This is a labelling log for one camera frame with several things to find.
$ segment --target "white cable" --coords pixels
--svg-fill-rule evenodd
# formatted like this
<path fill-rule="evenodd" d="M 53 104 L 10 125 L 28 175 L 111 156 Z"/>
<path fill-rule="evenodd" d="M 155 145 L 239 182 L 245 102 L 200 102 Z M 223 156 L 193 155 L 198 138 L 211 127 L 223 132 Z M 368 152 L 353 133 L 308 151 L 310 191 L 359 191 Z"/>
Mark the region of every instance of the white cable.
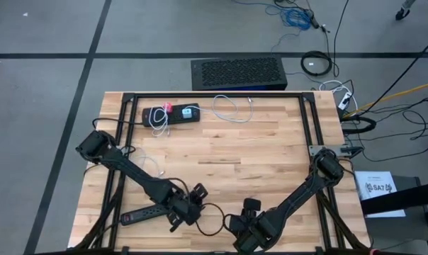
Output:
<path fill-rule="evenodd" d="M 162 118 L 160 118 L 159 120 L 156 120 L 156 114 L 158 113 L 158 112 L 163 112 L 163 116 L 162 116 Z M 161 121 L 164 121 L 163 123 L 162 123 L 162 125 L 160 125 L 160 126 L 157 126 L 157 127 L 155 127 L 153 124 L 152 124 L 152 121 L 151 121 L 151 115 L 152 115 L 152 119 L 153 119 L 153 121 L 155 122 L 155 123 L 158 123 L 158 122 L 161 122 Z M 153 136 L 155 136 L 155 137 L 159 137 L 159 136 L 161 136 L 164 132 L 165 132 L 165 130 L 167 130 L 167 135 L 170 135 L 170 128 L 169 128 L 169 116 L 167 115 L 167 112 L 165 111 L 165 109 L 164 109 L 164 106 L 152 106 L 151 107 L 151 109 L 150 109 L 150 115 L 149 115 L 149 117 L 148 117 L 148 122 L 150 123 L 150 125 L 151 125 L 151 128 L 153 129 L 153 131 L 151 132 L 151 134 L 153 135 Z"/>
<path fill-rule="evenodd" d="M 143 159 L 143 164 L 142 164 L 142 167 L 145 165 L 145 160 L 146 159 L 149 159 L 149 160 L 151 160 L 152 162 L 154 162 L 154 164 L 156 164 L 156 168 L 157 168 L 157 177 L 158 178 L 160 178 L 163 174 L 165 174 L 165 171 L 164 170 L 162 170 L 161 171 L 161 169 L 160 169 L 160 167 L 159 167 L 159 164 L 157 163 L 157 161 L 155 160 L 155 159 L 153 159 L 153 158 L 151 158 L 151 157 L 149 157 L 149 156 L 139 156 L 139 157 L 137 157 L 138 159 Z"/>
<path fill-rule="evenodd" d="M 234 113 L 231 113 L 231 114 L 220 114 L 217 111 L 215 111 L 215 101 L 218 98 L 220 98 L 220 97 L 221 98 L 225 98 L 229 102 L 231 102 L 231 104 L 235 107 L 235 112 Z M 227 116 L 237 115 L 237 113 L 238 113 L 238 107 L 237 107 L 236 103 L 233 100 L 231 100 L 229 97 L 227 97 L 226 95 L 217 95 L 217 96 L 215 96 L 213 98 L 213 109 L 212 110 L 202 109 L 202 108 L 199 108 L 199 107 L 196 107 L 196 106 L 187 106 L 187 107 L 185 107 L 185 109 L 186 108 L 195 108 L 195 109 L 198 109 L 200 111 L 209 111 L 209 112 L 214 113 L 214 115 L 216 115 L 219 119 L 222 119 L 222 120 L 226 120 L 226 121 L 230 121 L 230 122 L 234 122 L 234 123 L 246 123 L 246 122 L 249 122 L 249 120 L 251 120 L 252 116 L 254 115 L 254 106 L 252 104 L 252 100 L 251 100 L 250 97 L 248 97 L 247 100 L 249 101 L 249 105 L 250 105 L 250 115 L 249 115 L 248 119 L 246 119 L 246 120 L 238 120 L 238 119 L 228 118 L 227 117 Z"/>
<path fill-rule="evenodd" d="M 324 86 L 324 89 L 326 88 L 326 84 L 329 84 L 329 83 L 338 83 L 339 84 L 339 86 L 338 87 L 336 87 L 336 88 L 334 88 L 334 89 L 330 89 L 330 91 L 332 91 L 332 93 L 336 93 L 336 92 L 339 92 L 339 91 L 342 91 L 342 90 L 346 90 L 346 91 L 348 91 L 349 93 L 351 93 L 351 91 L 345 86 L 345 85 L 343 85 L 343 82 L 341 82 L 341 81 L 337 81 L 337 80 L 330 80 L 330 81 L 325 81 L 325 82 L 323 82 L 323 83 L 321 83 L 320 84 L 320 87 L 318 88 L 320 91 L 321 90 L 323 90 L 323 89 L 321 89 L 323 86 Z M 351 96 L 352 98 L 353 98 L 353 102 L 354 102 L 354 106 L 356 106 L 356 111 L 359 109 L 359 107 L 357 106 L 357 101 L 356 101 L 356 98 L 354 97 L 354 95 L 352 95 Z"/>

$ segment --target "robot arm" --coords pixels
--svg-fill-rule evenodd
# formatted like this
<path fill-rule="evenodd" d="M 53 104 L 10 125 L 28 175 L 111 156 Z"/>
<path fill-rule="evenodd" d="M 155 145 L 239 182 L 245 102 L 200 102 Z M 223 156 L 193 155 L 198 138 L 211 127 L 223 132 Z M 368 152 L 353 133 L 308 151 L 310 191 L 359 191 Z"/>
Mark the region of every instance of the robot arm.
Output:
<path fill-rule="evenodd" d="M 201 216 L 203 199 L 208 192 L 202 184 L 186 194 L 169 179 L 154 178 L 131 162 L 116 148 L 114 139 L 104 131 L 93 131 L 77 148 L 80 155 L 95 164 L 102 164 L 110 170 L 122 171 L 140 184 L 150 199 L 164 206 L 169 214 L 173 232 L 182 222 L 192 225 Z"/>
<path fill-rule="evenodd" d="M 240 254 L 251 254 L 257 247 L 264 251 L 270 249 L 280 238 L 286 220 L 318 191 L 337 185 L 343 172 L 335 153 L 324 149 L 314 156 L 305 182 L 276 208 L 255 217 L 260 202 L 246 200 L 242 214 L 230 218 L 228 230 L 237 238 L 233 246 Z"/>

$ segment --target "black vented box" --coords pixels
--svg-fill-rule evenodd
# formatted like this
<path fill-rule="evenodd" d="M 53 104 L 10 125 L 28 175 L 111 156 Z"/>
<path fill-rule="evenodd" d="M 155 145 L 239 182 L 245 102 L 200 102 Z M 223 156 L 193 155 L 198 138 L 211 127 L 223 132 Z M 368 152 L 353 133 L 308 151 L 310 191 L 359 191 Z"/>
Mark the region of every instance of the black vented box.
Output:
<path fill-rule="evenodd" d="M 279 56 L 192 60 L 192 90 L 285 90 L 285 71 Z"/>

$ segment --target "butcher block tabletop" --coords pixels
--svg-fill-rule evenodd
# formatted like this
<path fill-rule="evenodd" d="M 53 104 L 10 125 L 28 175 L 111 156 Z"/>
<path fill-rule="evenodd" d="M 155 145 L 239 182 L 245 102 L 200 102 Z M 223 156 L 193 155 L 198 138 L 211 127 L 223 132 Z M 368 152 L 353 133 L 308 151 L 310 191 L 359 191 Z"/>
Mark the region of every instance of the butcher block tabletop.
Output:
<path fill-rule="evenodd" d="M 324 143 L 344 144 L 332 93 L 313 93 Z M 99 117 L 118 118 L 122 96 L 123 92 L 106 92 Z M 232 100 L 238 107 L 238 114 L 233 117 L 247 119 L 250 114 L 247 97 Z M 228 122 L 210 111 L 201 111 L 200 122 L 170 125 L 168 136 L 164 133 L 160 137 L 154 137 L 152 129 L 136 125 L 132 146 L 137 151 L 130 155 L 130 160 L 151 176 L 157 176 L 160 170 L 165 171 L 162 178 L 182 179 L 188 184 L 189 190 L 197 183 L 202 183 L 209 192 L 203 202 L 219 205 L 225 214 L 239 215 L 245 198 L 259 199 L 262 210 L 275 207 L 304 182 L 308 175 L 310 161 L 299 102 L 296 98 L 284 97 L 252 97 L 252 100 L 254 113 L 247 123 Z M 136 121 L 141 122 L 143 108 L 161 106 L 164 102 L 173 105 L 198 103 L 201 108 L 211 109 L 213 98 L 139 98 Z M 129 120 L 131 104 L 128 105 L 125 120 Z M 306 103 L 305 107 L 312 138 L 316 142 L 310 106 Z M 225 99 L 218 99 L 216 110 L 228 114 L 234 112 L 235 107 Z M 117 122 L 114 121 L 97 122 L 97 130 L 104 130 L 113 136 L 116 127 Z M 125 143 L 127 128 L 128 125 L 124 124 L 120 145 Z M 351 169 L 347 161 L 341 163 L 346 169 Z M 107 174 L 108 170 L 103 166 L 96 166 L 86 173 L 69 247 L 79 243 L 98 219 Z M 353 176 L 345 172 L 334 191 L 339 214 L 359 240 L 369 246 Z M 121 213 L 152 204 L 141 186 L 127 178 Z M 215 232 L 221 226 L 222 216 L 217 208 L 207 206 L 201 214 L 198 223 L 204 232 Z M 332 246 L 335 247 L 337 242 L 334 225 L 329 216 L 327 219 Z M 128 226 L 119 225 L 116 250 L 128 246 L 131 251 L 235 251 L 232 245 L 235 237 L 225 229 L 214 237 L 206 237 L 195 225 L 182 223 L 173 233 L 169 231 L 170 227 L 165 216 Z M 104 247 L 108 243 L 109 234 L 110 231 L 107 231 L 104 235 Z M 289 217 L 281 238 L 270 251 L 314 251 L 315 247 L 323 246 L 317 203 L 315 197 L 312 197 Z"/>

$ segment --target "white paper sign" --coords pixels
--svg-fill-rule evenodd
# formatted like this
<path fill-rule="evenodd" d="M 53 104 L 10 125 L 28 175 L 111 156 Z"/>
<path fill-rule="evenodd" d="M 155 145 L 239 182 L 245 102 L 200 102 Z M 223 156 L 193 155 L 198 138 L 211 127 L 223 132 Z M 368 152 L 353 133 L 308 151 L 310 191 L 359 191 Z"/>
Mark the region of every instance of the white paper sign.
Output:
<path fill-rule="evenodd" d="M 375 198 L 397 191 L 389 171 L 355 171 L 356 185 L 361 200 Z M 366 217 L 405 217 L 404 210 L 380 212 Z"/>

